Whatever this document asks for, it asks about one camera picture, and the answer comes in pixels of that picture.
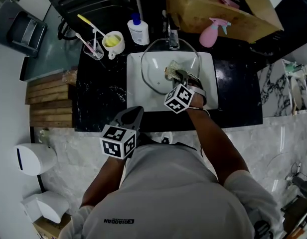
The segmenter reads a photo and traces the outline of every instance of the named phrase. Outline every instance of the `metal wire rim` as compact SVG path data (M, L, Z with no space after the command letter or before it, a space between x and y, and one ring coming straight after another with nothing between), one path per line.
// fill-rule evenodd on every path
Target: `metal wire rim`
M157 39L156 41L154 41L151 45L149 45L149 47L145 50L145 52L142 54L142 57L140 59L140 69L141 69L141 72L142 72L142 78L143 78L143 81L144 83L149 87L151 88L153 91L155 91L156 93L160 94L160 95L166 95L168 94L168 92L164 93L164 92L160 92L158 90L156 90L153 86L151 86L146 80L145 80L145 77L144 77L144 73L143 73L143 57L145 55L145 53L158 41L163 41L163 40L168 40L168 38L160 38L160 39ZM199 54L196 52L196 50L185 40L183 39L179 39L179 41L183 41L185 44L187 44L192 50L193 52L195 53L195 55L197 56L198 58L198 61L199 61L199 66L198 66L198 74L197 74L197 77L199 78L199 75L200 75L200 67L201 67L201 61L200 61L200 56Z

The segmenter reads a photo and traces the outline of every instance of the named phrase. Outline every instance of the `bottle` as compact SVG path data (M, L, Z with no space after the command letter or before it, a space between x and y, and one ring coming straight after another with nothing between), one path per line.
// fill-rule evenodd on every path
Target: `bottle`
M211 48L218 38L218 27L222 26L223 31L227 34L227 26L231 26L231 23L220 18L210 18L213 24L207 27L200 35L199 42L202 46Z
M131 20L128 21L127 26L129 28L130 34L136 44L148 45L149 44L149 33L148 24L140 20L139 13L132 13Z

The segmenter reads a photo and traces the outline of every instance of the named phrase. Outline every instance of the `white sink basin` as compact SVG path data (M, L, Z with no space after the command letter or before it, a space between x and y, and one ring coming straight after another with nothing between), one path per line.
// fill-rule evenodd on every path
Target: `white sink basin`
M127 57L127 107L142 106L145 112L170 111L165 105L164 95L156 93L149 88L142 79L140 59L142 52L131 53ZM209 53L198 52L201 61L200 75L202 86L207 93L207 104L205 109L218 109L218 92L215 70L213 66L212 56ZM159 70L145 71L146 80L150 84L163 92L172 90L172 82L164 78L164 70L161 68L167 67L172 60L177 62L192 61L192 52L186 51L155 51L150 52L148 58L154 58L154 64Z

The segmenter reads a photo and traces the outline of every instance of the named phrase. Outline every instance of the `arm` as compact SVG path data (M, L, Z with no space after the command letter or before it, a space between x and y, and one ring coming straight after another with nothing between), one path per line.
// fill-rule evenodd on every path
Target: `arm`
M81 207L96 206L108 194L119 189L125 160L108 157L95 180L86 190Z
M191 106L203 107L203 98L195 94ZM187 109L192 123L197 131L202 149L213 165L220 184L224 184L230 174L248 167L222 129L213 122L205 111Z

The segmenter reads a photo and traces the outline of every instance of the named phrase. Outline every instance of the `pink spray bottle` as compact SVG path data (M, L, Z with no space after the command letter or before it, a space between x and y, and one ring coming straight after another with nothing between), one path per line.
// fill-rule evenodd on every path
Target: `pink spray bottle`
M231 26L231 23L220 18L210 18L213 24L207 27L200 35L199 42L202 46L211 48L218 38L218 27L222 26L223 31L227 34L227 26Z

